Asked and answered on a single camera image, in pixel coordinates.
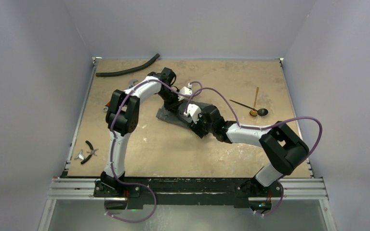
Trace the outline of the grey cloth napkin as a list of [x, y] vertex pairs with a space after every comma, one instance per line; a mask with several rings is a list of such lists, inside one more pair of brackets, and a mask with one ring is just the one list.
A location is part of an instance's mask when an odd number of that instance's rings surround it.
[[[158, 109], [156, 118], [166, 123], [170, 123], [170, 124], [174, 124], [174, 125], [178, 125], [184, 128], [191, 129], [191, 124], [193, 124], [193, 120], [192, 118], [186, 117], [184, 115], [186, 104], [187, 102], [180, 103], [177, 111], [175, 112], [167, 110], [163, 105], [161, 108]], [[195, 102], [195, 101], [191, 101], [190, 104], [197, 105], [202, 111], [205, 111], [208, 108], [213, 108], [214, 106], [213, 104], [210, 104], [210, 103], [201, 103], [201, 102]], [[200, 128], [201, 130], [205, 130], [205, 131], [207, 130], [206, 125], [199, 125], [198, 128]]]

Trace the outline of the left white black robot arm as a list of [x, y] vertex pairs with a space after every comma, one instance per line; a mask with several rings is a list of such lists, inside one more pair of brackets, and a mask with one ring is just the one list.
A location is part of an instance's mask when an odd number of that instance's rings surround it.
[[139, 84], [127, 90], [115, 90], [106, 114], [110, 130], [110, 149], [106, 167], [100, 176], [102, 187], [113, 197], [123, 194], [126, 183], [125, 155], [131, 134], [137, 127], [141, 103], [157, 94], [163, 100], [162, 111], [168, 115], [178, 115], [181, 100], [178, 90], [172, 89], [176, 74], [169, 68], [160, 73], [151, 72]]

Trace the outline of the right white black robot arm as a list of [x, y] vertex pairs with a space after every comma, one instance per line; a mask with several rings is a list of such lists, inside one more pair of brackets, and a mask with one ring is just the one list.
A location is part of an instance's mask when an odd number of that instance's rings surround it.
[[236, 121], [225, 120], [212, 104], [199, 107], [182, 103], [181, 109], [182, 120], [200, 138], [210, 133], [220, 142], [249, 144], [264, 150], [269, 164], [237, 186], [239, 192], [264, 195], [272, 183], [290, 175], [309, 154], [308, 146], [287, 124], [248, 129]]

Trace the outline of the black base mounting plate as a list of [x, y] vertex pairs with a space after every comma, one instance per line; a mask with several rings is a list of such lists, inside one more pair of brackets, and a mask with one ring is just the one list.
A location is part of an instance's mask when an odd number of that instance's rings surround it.
[[128, 209], [144, 205], [229, 205], [270, 209], [282, 195], [280, 182], [264, 187], [254, 178], [157, 178], [101, 176], [94, 182], [94, 197], [122, 200]]

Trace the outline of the red handled screwdriver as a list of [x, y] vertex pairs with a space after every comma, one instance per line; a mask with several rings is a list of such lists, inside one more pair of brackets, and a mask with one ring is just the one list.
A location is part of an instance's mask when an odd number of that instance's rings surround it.
[[[129, 84], [128, 84], [128, 86], [127, 86], [127, 89], [130, 89], [130, 88], [132, 88], [132, 87], [134, 87], [135, 85], [136, 85], [136, 83], [138, 82], [138, 80], [137, 79], [131, 79], [130, 81], [129, 81]], [[110, 104], [111, 104], [111, 101], [109, 101], [104, 107], [103, 107], [103, 112], [107, 112], [108, 111], [108, 108], [109, 108], [109, 106], [110, 106]]]

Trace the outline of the black handled pliers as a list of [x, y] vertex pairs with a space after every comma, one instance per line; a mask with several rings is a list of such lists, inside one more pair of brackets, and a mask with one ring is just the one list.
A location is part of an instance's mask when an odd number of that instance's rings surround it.
[[97, 156], [96, 152], [98, 151], [98, 149], [94, 149], [93, 145], [88, 140], [86, 140], [85, 143], [89, 146], [90, 150], [87, 151], [88, 155], [80, 162], [81, 165], [87, 163], [93, 155]]

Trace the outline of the small silver metal bracket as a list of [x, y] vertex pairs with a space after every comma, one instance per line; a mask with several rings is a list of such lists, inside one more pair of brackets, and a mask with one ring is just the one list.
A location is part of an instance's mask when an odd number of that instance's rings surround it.
[[75, 160], [78, 160], [80, 159], [81, 161], [83, 161], [85, 159], [85, 156], [83, 155], [83, 150], [80, 150], [78, 152], [78, 154], [74, 157]]

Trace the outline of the aluminium frame rail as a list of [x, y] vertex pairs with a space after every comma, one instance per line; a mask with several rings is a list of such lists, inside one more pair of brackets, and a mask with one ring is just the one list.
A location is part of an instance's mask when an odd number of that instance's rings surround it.
[[[96, 179], [90, 178], [56, 178], [50, 184], [48, 192], [49, 199], [57, 200], [83, 200], [94, 199]], [[325, 200], [328, 193], [323, 179], [298, 179], [287, 178], [280, 180], [284, 189], [284, 200]], [[155, 194], [203, 194], [202, 189], [187, 187], [186, 189], [168, 189], [164, 186], [162, 190], [147, 183]]]

